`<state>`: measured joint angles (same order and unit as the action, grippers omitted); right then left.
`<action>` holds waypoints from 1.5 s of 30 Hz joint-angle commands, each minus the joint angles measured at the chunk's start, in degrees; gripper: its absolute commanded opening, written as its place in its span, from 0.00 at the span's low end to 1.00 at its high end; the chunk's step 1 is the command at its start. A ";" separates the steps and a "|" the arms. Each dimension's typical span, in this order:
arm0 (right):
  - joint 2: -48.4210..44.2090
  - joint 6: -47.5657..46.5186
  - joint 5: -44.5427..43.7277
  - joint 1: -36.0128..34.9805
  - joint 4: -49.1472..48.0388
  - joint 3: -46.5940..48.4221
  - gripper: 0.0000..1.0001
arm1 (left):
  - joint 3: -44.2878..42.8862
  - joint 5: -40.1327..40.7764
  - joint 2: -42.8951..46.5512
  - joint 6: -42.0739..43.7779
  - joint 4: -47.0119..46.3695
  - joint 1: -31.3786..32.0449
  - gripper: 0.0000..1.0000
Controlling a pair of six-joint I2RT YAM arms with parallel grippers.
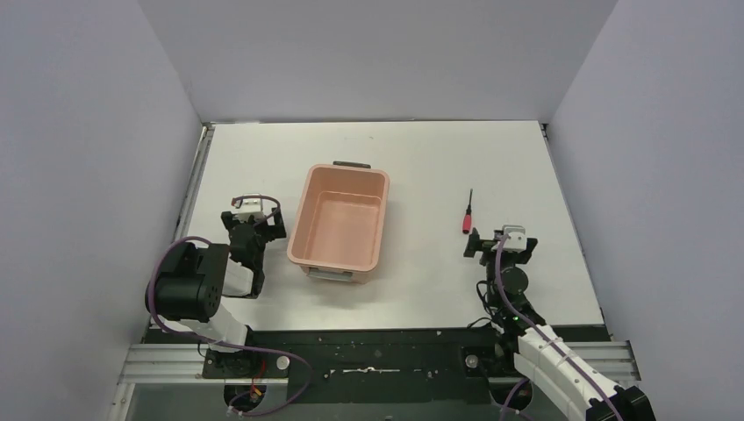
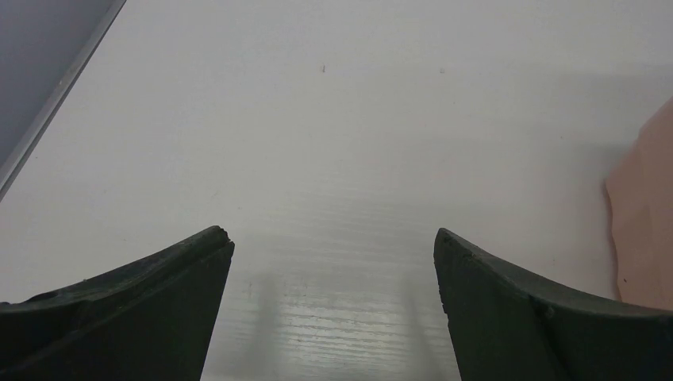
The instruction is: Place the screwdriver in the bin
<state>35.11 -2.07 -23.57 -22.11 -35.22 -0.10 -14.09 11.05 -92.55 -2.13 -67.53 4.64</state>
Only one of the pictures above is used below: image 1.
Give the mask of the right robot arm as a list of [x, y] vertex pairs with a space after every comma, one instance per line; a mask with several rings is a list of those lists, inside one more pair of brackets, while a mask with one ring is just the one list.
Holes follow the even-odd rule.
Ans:
[[497, 332], [496, 353], [521, 375], [520, 385], [541, 390], [569, 420], [653, 420], [652, 405], [636, 386], [624, 387], [579, 356], [526, 297], [523, 266], [538, 245], [521, 225], [505, 225], [490, 239], [467, 231], [463, 252], [478, 258], [485, 278], [476, 293]]

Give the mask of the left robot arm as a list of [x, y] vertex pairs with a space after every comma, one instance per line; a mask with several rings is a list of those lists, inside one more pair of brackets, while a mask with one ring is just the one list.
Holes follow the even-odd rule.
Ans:
[[263, 289], [267, 244], [287, 237], [281, 210], [267, 217], [260, 212], [220, 215], [229, 242], [211, 243], [190, 236], [174, 243], [156, 265], [147, 285], [145, 306], [165, 332], [175, 330], [164, 320], [187, 327], [180, 333], [225, 353], [225, 365], [240, 377], [259, 367], [260, 354], [249, 346], [248, 325], [242, 324], [221, 303], [223, 297], [255, 299]]

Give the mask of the red handled screwdriver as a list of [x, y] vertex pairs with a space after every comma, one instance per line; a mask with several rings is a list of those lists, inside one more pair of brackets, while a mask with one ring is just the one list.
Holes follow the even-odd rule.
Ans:
[[472, 197], [473, 190], [471, 189], [469, 191], [469, 200], [461, 224], [461, 232], [463, 234], [470, 234], [472, 229]]

